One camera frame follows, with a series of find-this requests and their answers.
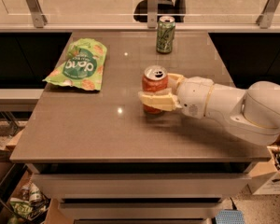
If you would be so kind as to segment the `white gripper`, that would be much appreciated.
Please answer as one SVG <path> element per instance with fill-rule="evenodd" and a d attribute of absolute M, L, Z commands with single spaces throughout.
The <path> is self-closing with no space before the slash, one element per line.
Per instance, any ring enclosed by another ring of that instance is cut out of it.
<path fill-rule="evenodd" d="M 183 75 L 169 73 L 167 87 L 170 89 L 156 92 L 140 91 L 138 97 L 143 105 L 162 111 L 174 111 L 182 107 L 184 115 L 201 119 L 213 86 L 212 79 L 203 77 L 185 79 Z"/>

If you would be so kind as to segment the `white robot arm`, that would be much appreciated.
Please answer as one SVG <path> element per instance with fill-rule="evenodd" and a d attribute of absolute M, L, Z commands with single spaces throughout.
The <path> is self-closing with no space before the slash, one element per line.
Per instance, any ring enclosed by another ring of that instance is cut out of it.
<path fill-rule="evenodd" d="M 280 85 L 259 81 L 245 90 L 204 77 L 170 74 L 168 78 L 162 91 L 138 92 L 143 105 L 213 119 L 226 132 L 260 146 L 272 144 L 280 135 Z"/>

